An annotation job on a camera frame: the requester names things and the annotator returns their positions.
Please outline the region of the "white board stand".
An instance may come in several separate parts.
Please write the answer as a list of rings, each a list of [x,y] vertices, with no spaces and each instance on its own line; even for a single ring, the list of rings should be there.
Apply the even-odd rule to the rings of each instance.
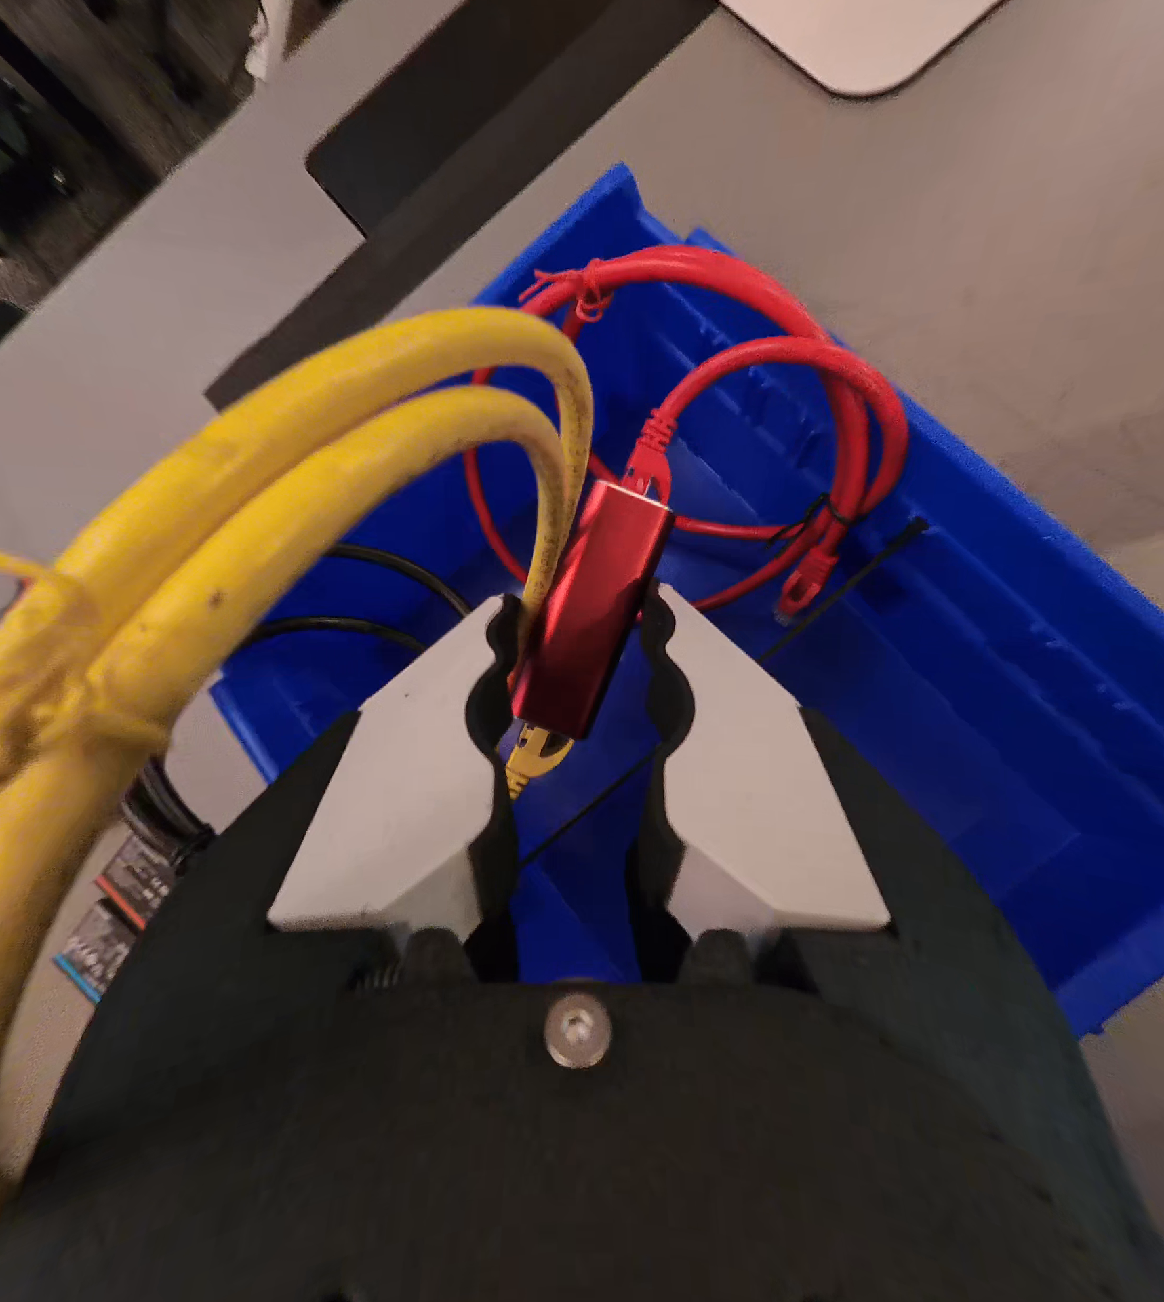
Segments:
[[[1000,3],[724,3],[793,68],[836,98],[899,90]]]

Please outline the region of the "printed packaging card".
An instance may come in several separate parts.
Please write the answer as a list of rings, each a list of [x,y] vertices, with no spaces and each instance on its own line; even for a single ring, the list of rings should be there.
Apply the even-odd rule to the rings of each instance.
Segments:
[[[135,834],[94,879],[96,901],[53,957],[53,966],[90,1006],[107,996],[176,884],[176,862]]]

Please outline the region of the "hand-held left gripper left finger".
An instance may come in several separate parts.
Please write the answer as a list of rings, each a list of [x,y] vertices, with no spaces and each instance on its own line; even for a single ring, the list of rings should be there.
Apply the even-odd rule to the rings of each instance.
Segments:
[[[516,830],[498,746],[520,602],[492,597],[359,709],[268,923],[468,942],[505,910]]]

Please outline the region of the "blue plastic bin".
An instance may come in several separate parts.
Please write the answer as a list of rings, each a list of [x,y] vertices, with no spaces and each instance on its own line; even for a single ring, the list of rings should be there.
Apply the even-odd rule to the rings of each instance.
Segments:
[[[535,273],[681,244],[615,165],[475,300],[516,307]],[[641,425],[696,365],[778,329],[722,296],[617,290],[580,350],[597,453],[623,470]],[[1164,976],[1164,615],[1069,531],[903,400],[907,470],[840,550],[840,567],[767,660],[948,841],[1013,923],[1075,1034],[1097,1032]],[[763,367],[712,387],[669,449],[671,503],[724,541],[677,529],[658,578],[720,595],[776,555],[834,477],[821,380]],[[470,503],[458,460],[350,533],[412,559],[473,606],[514,589]],[[268,617],[359,619],[436,643],[455,613],[415,582],[329,559]],[[402,647],[298,632],[236,654],[214,703],[275,782],[326,729],[406,668]],[[623,867],[658,735],[651,666],[628,643],[591,740],[516,815],[526,869],[513,903],[522,978],[640,980]]]

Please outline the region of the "red metal adapter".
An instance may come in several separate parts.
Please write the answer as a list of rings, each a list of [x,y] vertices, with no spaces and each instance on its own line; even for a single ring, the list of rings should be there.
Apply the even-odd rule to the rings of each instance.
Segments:
[[[675,526],[656,498],[597,483],[513,688],[526,725],[587,740]]]

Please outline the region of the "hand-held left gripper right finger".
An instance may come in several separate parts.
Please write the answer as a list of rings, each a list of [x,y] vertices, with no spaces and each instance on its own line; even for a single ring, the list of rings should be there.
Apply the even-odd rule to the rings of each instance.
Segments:
[[[875,935],[890,909],[800,703],[675,589],[641,613],[656,727],[636,886],[690,940]]]

